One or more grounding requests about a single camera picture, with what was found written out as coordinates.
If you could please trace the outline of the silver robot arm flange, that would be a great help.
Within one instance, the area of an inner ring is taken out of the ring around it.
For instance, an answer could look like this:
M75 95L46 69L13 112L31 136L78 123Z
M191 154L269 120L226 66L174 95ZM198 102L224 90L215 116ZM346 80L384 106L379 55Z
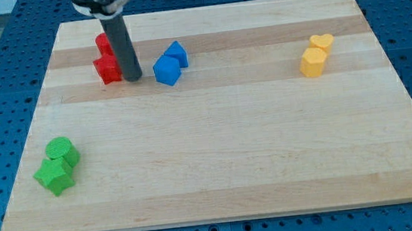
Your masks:
M122 13L130 0L70 0L74 9L85 16L111 20Z

